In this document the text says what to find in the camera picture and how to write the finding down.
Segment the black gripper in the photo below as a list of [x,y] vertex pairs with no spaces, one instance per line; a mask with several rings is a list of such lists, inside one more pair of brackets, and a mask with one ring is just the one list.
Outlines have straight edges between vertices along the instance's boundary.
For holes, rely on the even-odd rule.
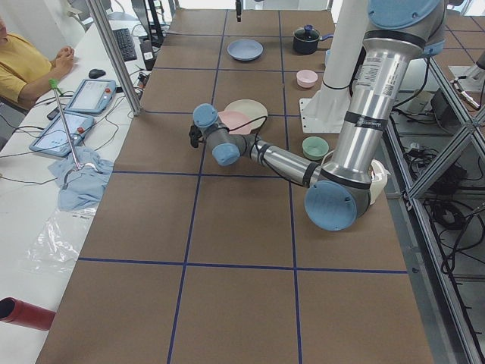
[[194,124],[190,126],[189,141],[192,148],[198,148],[200,143],[205,144],[201,130]]

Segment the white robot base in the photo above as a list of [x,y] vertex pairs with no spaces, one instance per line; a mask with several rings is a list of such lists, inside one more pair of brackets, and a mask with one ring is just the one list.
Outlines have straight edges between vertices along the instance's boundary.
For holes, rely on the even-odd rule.
[[312,98],[300,100],[303,132],[340,132],[351,101],[349,85],[368,26],[367,8],[367,1],[343,2],[330,47],[330,65],[325,67],[321,88]]

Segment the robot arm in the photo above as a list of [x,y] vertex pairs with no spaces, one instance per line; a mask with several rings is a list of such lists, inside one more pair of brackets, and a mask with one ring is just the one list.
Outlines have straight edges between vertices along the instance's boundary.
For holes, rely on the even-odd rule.
[[231,134],[210,104],[195,108],[189,137],[205,143],[221,166],[246,156],[307,188],[305,210],[318,227],[340,231],[371,204],[371,161],[386,129],[408,64],[432,57],[444,43],[445,1],[367,1],[365,58],[330,161],[318,165],[256,134]]

